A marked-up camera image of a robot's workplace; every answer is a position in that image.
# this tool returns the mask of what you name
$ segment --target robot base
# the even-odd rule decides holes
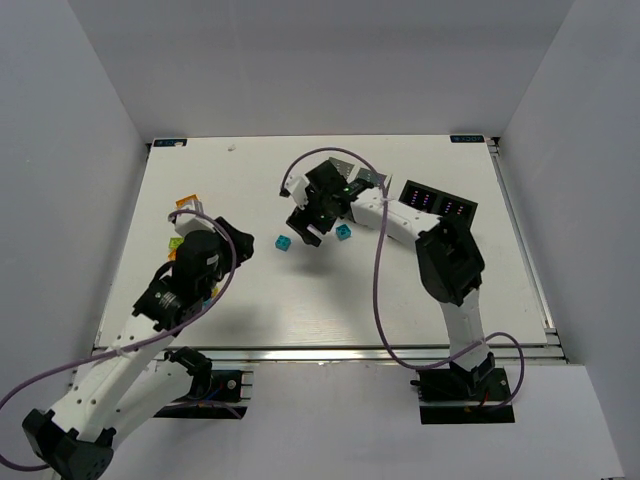
[[[449,369],[418,372],[411,382],[420,394],[420,422],[423,425],[515,423],[513,407],[495,405],[511,395],[503,368],[495,368],[474,393]]]

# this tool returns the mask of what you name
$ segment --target white wall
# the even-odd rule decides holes
[[[143,138],[500,135],[573,0],[71,0]]]
[[[576,1],[502,144],[563,345],[640,479],[640,3]]]
[[[65,0],[0,2],[0,389],[86,356],[141,179],[144,145]],[[0,451],[68,375],[0,414]],[[0,478],[35,478],[0,467]]]

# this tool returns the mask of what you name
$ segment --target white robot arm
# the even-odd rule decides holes
[[[287,225],[314,246],[320,239],[309,227],[324,234],[337,218],[380,230],[386,201],[386,234],[416,252],[422,283],[442,309],[451,355],[484,339],[479,309],[484,262],[468,227],[459,218],[441,218],[397,200],[385,200],[382,190],[365,180],[347,184],[330,161],[306,175],[290,177],[281,195],[290,195],[296,203]],[[450,363],[470,391],[494,365],[486,343]]]
[[[184,208],[201,211],[201,205]],[[223,218],[216,222],[229,234],[236,267],[253,255],[253,237]],[[94,480],[102,475],[114,450],[143,422],[177,398],[211,387],[212,365],[201,353],[181,348],[145,381],[140,373],[174,340],[166,338],[123,353],[121,349],[151,339],[189,321],[231,269],[224,237],[198,218],[178,217],[184,236],[174,262],[163,265],[133,306],[133,313],[109,350],[119,354],[96,362],[64,397],[47,411],[32,410],[23,429],[32,449],[65,480]]]

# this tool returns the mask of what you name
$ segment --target wire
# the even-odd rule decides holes
[[[396,353],[393,351],[393,348],[391,347],[391,345],[389,344],[389,341],[387,340],[387,336],[384,332],[384,329],[382,327],[382,320],[380,318],[380,301],[379,301],[379,283],[380,283],[380,263],[382,260],[382,246],[384,245],[384,239],[386,237],[386,231],[387,231],[387,218],[389,215],[389,204],[388,204],[388,197],[389,197],[389,187],[386,186],[384,184],[384,177],[382,177],[378,171],[375,169],[375,167],[369,163],[367,160],[365,160],[364,158],[362,158],[360,155],[358,155],[357,153],[352,152],[351,150],[347,150],[346,148],[341,148],[341,147],[321,147],[321,148],[316,148],[314,150],[310,150],[307,153],[304,153],[302,155],[300,155],[298,158],[296,158],[293,163],[289,166],[289,168],[287,168],[287,171],[284,174],[284,177],[282,178],[282,182],[280,183],[280,191],[283,191],[285,189],[285,183],[287,181],[287,179],[289,178],[289,175],[291,173],[291,171],[293,170],[293,168],[300,163],[302,160],[304,160],[305,158],[314,155],[316,153],[321,153],[321,152],[340,152],[340,153],[344,153],[346,155],[349,155],[357,160],[359,160],[360,162],[362,162],[369,170],[371,170],[371,172],[378,178],[379,180],[379,184],[380,184],[380,190],[382,190],[382,197],[383,197],[383,202],[382,202],[382,220],[380,222],[380,235],[378,236],[378,244],[376,246],[376,253],[375,253],[375,259],[374,259],[374,264],[373,264],[373,318],[376,322],[376,328],[378,330],[378,335],[380,336],[380,340],[382,341],[382,345],[384,346],[385,350],[387,351],[387,353],[389,354],[389,356],[396,361],[396,363],[398,363],[399,365],[402,365],[405,368],[411,369],[411,370],[416,370],[416,371],[426,371],[426,370],[433,370],[435,368],[439,368],[442,367],[454,360],[456,360],[457,358],[460,358],[461,356],[469,353],[471,350],[473,350],[474,348],[479,347],[480,345],[486,343],[487,341],[496,338],[496,337],[506,337],[508,338],[516,347],[516,349],[518,350],[518,354],[520,356],[520,377],[518,379],[518,383],[516,384],[516,388],[514,388],[513,392],[511,393],[511,395],[509,396],[509,398],[507,398],[505,401],[501,402],[499,405],[496,405],[495,407],[492,407],[493,409],[496,408],[500,408],[505,406],[506,404],[508,404],[509,402],[511,402],[515,396],[518,394],[518,392],[520,391],[520,388],[522,387],[522,383],[524,382],[524,351],[522,350],[522,346],[520,345],[520,343],[518,343],[518,341],[510,334],[506,333],[506,332],[494,332],[491,333],[489,335],[487,335],[483,340],[477,340],[475,342],[473,342],[472,344],[468,345],[467,347],[463,348],[462,350],[460,350],[459,352],[457,352],[454,355],[451,355],[448,358],[445,358],[444,360],[440,360],[438,362],[429,364],[429,365],[411,365],[408,362],[405,362],[404,360],[402,360],[400,357],[398,357],[398,355],[396,355]]]
[[[195,314],[190,320],[184,322],[181,325],[178,325],[175,328],[172,328],[171,330],[167,330],[165,332],[160,333],[159,335],[156,335],[155,337],[151,337],[148,338],[146,340],[141,340],[139,342],[135,342],[135,343],[131,343],[129,345],[126,345],[124,347],[122,347],[121,351],[123,352],[131,352],[135,349],[138,348],[142,348],[142,347],[146,347],[148,345],[151,345],[152,343],[158,342],[164,338],[167,338],[171,335],[175,335],[178,332],[182,331],[183,329],[187,328],[189,325],[191,325],[192,323],[194,323],[195,321],[197,321],[198,319],[200,319],[203,315],[205,315],[209,310],[211,310],[211,308],[218,303],[218,301],[220,300],[220,298],[222,297],[222,295],[227,291],[227,288],[229,288],[229,285],[231,284],[231,281],[233,280],[233,276],[235,274],[236,271],[236,261],[237,261],[237,254],[236,254],[236,249],[235,246],[233,245],[233,241],[231,240],[231,237],[229,236],[229,234],[225,231],[224,228],[222,228],[220,226],[220,224],[218,224],[218,222],[216,222],[213,218],[211,218],[210,216],[202,213],[202,212],[198,212],[195,210],[176,210],[175,212],[172,212],[169,215],[169,220],[173,220],[175,217],[177,217],[178,215],[195,215],[196,217],[200,217],[206,221],[208,221],[209,223],[211,223],[211,225],[213,225],[213,227],[222,235],[222,237],[227,241],[227,243],[229,244],[230,250],[231,250],[231,270],[229,271],[229,275],[227,277],[227,281],[224,283],[224,286],[220,289],[220,292],[218,293],[218,295],[216,295],[211,303],[204,308],[203,310],[201,310],[200,312],[198,312],[197,314]],[[116,352],[115,350],[110,350],[104,353],[99,353],[93,357],[90,358],[85,358],[82,360],[76,360],[74,362],[69,362],[66,363],[64,365],[61,365],[59,367],[56,368],[52,368],[51,370],[47,370],[46,372],[42,372],[28,380],[25,380],[24,382],[22,382],[20,385],[17,385],[16,387],[14,387],[9,393],[7,393],[2,400],[0,400],[0,410],[2,410],[2,408],[7,404],[7,402],[9,402],[9,400],[11,400],[17,393],[21,392],[22,390],[24,390],[25,388],[33,385],[36,382],[39,382],[40,380],[43,380],[45,378],[51,377],[57,373],[61,373],[64,372],[65,370],[71,370],[72,368],[77,368],[81,365],[86,365],[88,363],[93,363],[93,362],[98,362],[98,361],[103,361],[103,360],[109,360],[111,358],[115,358],[118,356],[118,352]],[[16,470],[19,472],[37,472],[40,470],[45,470],[47,468],[49,468],[48,465],[35,465],[35,466],[29,466],[29,465],[20,465],[18,463],[14,463],[11,460],[8,460],[4,455],[0,454],[0,464],[4,465],[7,468],[10,468],[12,470]]]

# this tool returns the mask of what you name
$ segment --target white enclosure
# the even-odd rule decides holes
[[[380,345],[371,306],[377,232],[350,223],[351,238],[339,241],[330,232],[316,249],[285,225],[295,206],[278,195],[287,166],[308,150],[331,145],[359,153],[388,175],[395,198],[413,180],[477,202],[471,230],[486,263],[480,295],[485,332],[546,343],[487,145],[452,143],[448,136],[345,136],[198,138],[183,147],[153,147],[99,344],[113,341],[166,261],[175,236],[166,217],[175,201],[197,194],[210,215],[255,236],[255,254],[215,309],[182,332],[174,346]],[[295,172],[306,173],[329,156],[355,163],[344,154],[317,154]],[[286,253],[274,246],[279,235],[293,240]],[[381,313],[390,341],[448,345],[440,307],[420,282],[415,251],[387,240],[381,277]]]
[[[500,135],[572,0],[70,0],[145,141]]]
[[[166,214],[191,193],[253,233],[256,256],[177,344],[209,347],[217,361],[262,348],[380,352],[375,233],[353,227],[345,242],[330,233],[317,250],[303,246],[285,226],[293,203],[277,195],[288,162],[335,135],[392,174],[396,196],[411,178],[478,202],[485,331],[560,352],[527,355],[517,423],[418,428],[410,372],[380,366],[383,354],[322,368],[286,357],[259,367],[243,422],[148,422],[105,478],[597,480],[623,474],[617,453],[640,480],[639,32],[631,0],[0,2],[2,388],[88,354],[100,326],[97,345],[110,343],[166,260]],[[423,136],[461,132],[501,136],[500,147],[490,158],[485,145]],[[145,167],[144,142],[176,136],[188,146],[153,148]],[[293,239],[287,253],[274,248],[280,234]],[[444,350],[415,258],[391,240],[381,301],[394,344]],[[547,311],[584,367],[557,364]],[[39,383],[2,410],[0,453],[38,463],[20,422],[68,381]],[[306,461],[317,463],[307,471]]]

